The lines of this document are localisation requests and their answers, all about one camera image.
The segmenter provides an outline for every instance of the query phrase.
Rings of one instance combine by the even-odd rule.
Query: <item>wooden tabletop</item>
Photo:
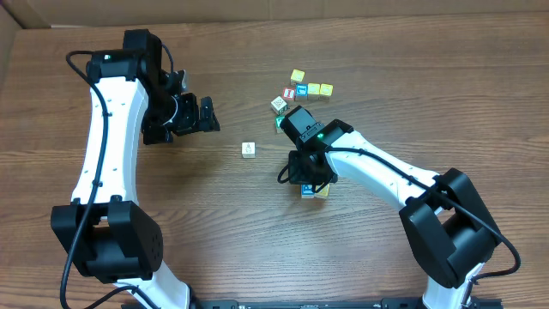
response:
[[[213,98],[221,124],[141,144],[137,159],[137,195],[162,228],[164,259],[200,298],[372,300],[425,289],[400,218],[380,199],[346,179],[325,202],[277,184],[293,145],[276,134],[269,102],[298,68],[307,82],[334,84],[329,103],[303,103],[317,120],[339,118],[415,166],[467,173],[523,259],[517,274],[482,281],[474,295],[546,308],[549,14],[148,28],[188,70],[190,90]],[[64,55],[120,48],[124,29],[17,35],[0,102],[0,306],[59,307],[66,253],[50,212],[69,203],[91,110]],[[242,158],[242,142],[256,143],[255,159]],[[511,265],[501,245],[485,270]],[[73,269],[69,303],[110,290]]]

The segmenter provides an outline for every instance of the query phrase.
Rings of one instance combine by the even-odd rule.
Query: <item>red block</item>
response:
[[[284,91],[282,92],[282,98],[285,100],[293,100],[295,97],[295,89],[294,88],[284,88]]]

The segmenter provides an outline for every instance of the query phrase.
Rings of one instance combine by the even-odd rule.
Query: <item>wall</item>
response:
[[[11,46],[14,44],[15,33],[21,29],[13,18],[0,7],[0,91],[9,64]]]
[[[547,0],[4,0],[25,27],[549,10]]]

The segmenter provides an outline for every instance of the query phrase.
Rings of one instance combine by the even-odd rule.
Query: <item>blue cube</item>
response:
[[[296,101],[307,100],[307,85],[297,84],[295,86],[295,99],[294,100],[296,100]]]
[[[312,185],[301,185],[301,198],[313,198],[315,192],[312,190]]]

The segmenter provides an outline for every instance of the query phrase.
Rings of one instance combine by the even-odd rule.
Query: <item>cube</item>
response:
[[[277,115],[281,115],[288,109],[288,104],[279,96],[271,102],[271,107]]]
[[[294,70],[292,77],[290,77],[290,85],[295,86],[298,82],[302,82],[305,78],[305,72],[300,70]]]
[[[328,193],[329,193],[329,185],[326,185],[325,187],[323,187],[322,190],[320,190],[320,192],[315,193],[315,197],[326,199],[328,198]]]
[[[274,119],[274,126],[276,127],[276,133],[284,133],[284,130],[281,128],[281,122],[284,120],[284,116],[276,116]]]
[[[301,198],[313,198],[315,192],[312,190],[312,185],[301,185]]]
[[[242,143],[242,157],[245,159],[256,157],[256,144],[254,142]]]
[[[329,98],[332,96],[334,91],[334,86],[329,84],[320,85],[320,100],[329,101]]]
[[[295,86],[295,100],[307,100],[307,85],[297,84]]]
[[[282,99],[293,100],[294,96],[295,96],[294,88],[284,88],[284,91],[282,92]]]
[[[320,84],[310,82],[307,85],[307,100],[318,100],[320,96]]]

